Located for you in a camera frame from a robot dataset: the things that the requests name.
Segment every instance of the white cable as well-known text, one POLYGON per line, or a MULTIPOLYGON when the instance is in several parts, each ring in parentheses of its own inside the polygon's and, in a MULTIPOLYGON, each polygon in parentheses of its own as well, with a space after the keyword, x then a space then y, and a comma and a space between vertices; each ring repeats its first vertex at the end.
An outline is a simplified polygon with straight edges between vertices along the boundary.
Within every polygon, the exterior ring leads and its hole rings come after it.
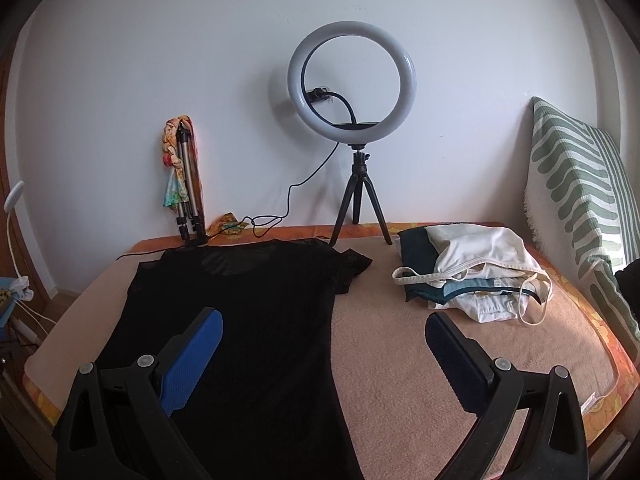
POLYGON ((14 256, 14 248, 11 247, 11 237, 9 235, 9 220, 11 219, 11 211, 9 211, 6 215, 6 241, 9 244, 9 252, 11 253, 11 260, 14 262, 14 269, 15 269, 15 273, 16 276, 18 278, 20 278, 20 271, 18 270, 18 265, 16 265, 15 263, 15 256, 14 256))
POLYGON ((50 321, 53 324, 57 324, 57 322, 53 321, 52 319, 49 319, 47 316, 43 316, 42 314, 40 314, 40 313, 36 312, 35 310, 33 310, 30 306, 28 306, 22 300, 15 300, 15 301, 17 301, 18 304, 20 304, 21 307, 26 308, 27 310, 30 310, 32 314, 35 314, 36 316, 39 316, 42 319, 46 319, 47 321, 50 321))
POLYGON ((28 310, 27 310, 23 305, 21 305, 21 303, 22 303, 22 302, 20 302, 20 303, 18 303, 18 304, 22 307, 22 309, 23 309, 27 314, 29 314, 29 316, 31 316, 31 317, 33 318, 33 320, 34 320, 34 321, 39 325, 39 327, 42 329, 42 331, 43 331, 46 335, 49 335, 49 332, 47 332, 47 331, 45 330, 45 328, 41 325, 41 323, 40 323, 37 319, 35 319, 35 317, 33 317, 33 314, 32 314, 31 312, 29 312, 29 311, 28 311, 28 310))

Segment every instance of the brown door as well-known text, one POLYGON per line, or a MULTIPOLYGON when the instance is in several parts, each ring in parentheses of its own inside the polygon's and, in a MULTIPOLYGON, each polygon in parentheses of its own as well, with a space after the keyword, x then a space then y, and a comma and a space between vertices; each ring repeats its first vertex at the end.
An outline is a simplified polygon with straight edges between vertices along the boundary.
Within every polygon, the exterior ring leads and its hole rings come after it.
MULTIPOLYGON (((4 108, 6 103, 6 87, 9 79, 9 68, 11 67, 11 60, 14 54, 15 43, 7 48, 7 50, 0 57, 0 187, 2 189, 2 203, 9 193, 11 186, 9 184, 9 178, 6 172, 6 153, 4 151, 4 108)), ((44 289, 40 277, 38 276, 33 262, 29 257, 20 228, 18 227, 17 219, 15 215, 11 218, 11 243, 14 248, 14 255, 18 270, 20 273, 28 276, 31 283, 31 290, 34 291, 34 298, 28 305, 36 312, 42 313, 44 307, 49 303, 49 297, 47 291, 44 289)), ((6 214, 4 209, 0 207, 0 276, 14 277, 15 270, 14 264, 9 254, 9 246, 6 241, 6 214)), ((44 339, 45 334, 42 329, 37 325, 31 316, 28 316, 18 305, 15 307, 14 316, 22 320, 27 326, 29 326, 40 339, 44 339)), ((50 330, 50 323, 42 323, 48 330, 50 330)))

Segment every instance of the orange floral fabric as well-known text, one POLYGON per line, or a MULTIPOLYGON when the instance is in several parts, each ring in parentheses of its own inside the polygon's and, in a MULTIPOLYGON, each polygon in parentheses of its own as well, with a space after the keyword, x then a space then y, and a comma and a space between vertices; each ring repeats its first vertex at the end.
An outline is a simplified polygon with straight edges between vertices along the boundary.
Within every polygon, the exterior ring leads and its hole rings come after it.
MULTIPOLYGON (((429 225, 427 223, 391 223, 388 224, 389 232, 397 234, 405 229, 429 225)), ((485 225, 500 226, 501 224, 489 222, 485 225)), ((209 240, 209 245, 229 245, 242 244, 256 241, 273 240, 297 240, 300 238, 330 238, 333 226, 294 226, 276 227, 266 232, 265 229, 256 229, 255 235, 251 229, 231 234, 219 234, 209 240)), ((340 238, 364 238, 369 236, 381 236, 380 226, 377 224, 345 224, 340 232, 340 238)), ((136 244, 130 252, 143 253, 147 251, 163 250, 166 248, 179 247, 182 244, 180 237, 165 237, 143 240, 136 244)), ((618 380, 611 393, 600 399, 587 413, 582 416, 584 432, 587 437, 587 445, 590 445, 611 423, 615 416, 622 410, 622 407, 630 399, 633 392, 640 384, 640 376, 633 366, 631 359, 626 355, 620 342, 613 335, 613 332, 602 320, 595 309, 587 302, 580 292, 569 281, 562 276, 554 267, 532 246, 527 246, 533 257, 549 273, 554 283, 567 292, 574 301, 576 307, 589 320, 594 330, 598 333, 604 348, 610 355, 614 368, 617 370, 618 380)), ((55 424, 60 417, 60 411, 47 399, 38 387, 23 375, 22 383, 36 403, 40 411, 55 424)))

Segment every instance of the white ring light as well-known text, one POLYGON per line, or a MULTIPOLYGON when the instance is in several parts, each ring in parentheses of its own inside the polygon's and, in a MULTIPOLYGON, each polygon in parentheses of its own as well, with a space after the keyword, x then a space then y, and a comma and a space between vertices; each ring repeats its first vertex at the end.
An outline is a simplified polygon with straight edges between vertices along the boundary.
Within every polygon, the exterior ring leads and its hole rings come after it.
POLYGON ((388 136, 404 122, 414 105, 417 81, 414 64, 409 54, 391 34, 369 23, 335 22, 313 31, 298 45, 289 63, 287 87, 291 101, 300 118, 313 131, 335 142, 366 144, 388 136), (306 64, 322 44, 340 36, 360 36, 376 42, 388 52, 398 68, 400 93, 396 106, 385 119, 366 129, 347 130, 334 126, 320 116, 306 100, 306 64))

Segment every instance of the black garment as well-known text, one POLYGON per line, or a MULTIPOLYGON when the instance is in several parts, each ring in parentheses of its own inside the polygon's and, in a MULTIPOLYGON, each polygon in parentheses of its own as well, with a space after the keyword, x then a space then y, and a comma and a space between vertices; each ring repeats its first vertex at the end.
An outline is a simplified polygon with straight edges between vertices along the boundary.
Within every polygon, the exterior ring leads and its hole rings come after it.
POLYGON ((206 306, 222 341, 172 420, 213 478, 362 480, 331 372, 334 295, 371 260, 320 240, 167 251, 142 263, 100 369, 157 354, 206 306))
POLYGON ((631 307, 631 312, 640 319, 640 260, 636 260, 625 270, 616 272, 620 293, 631 307))

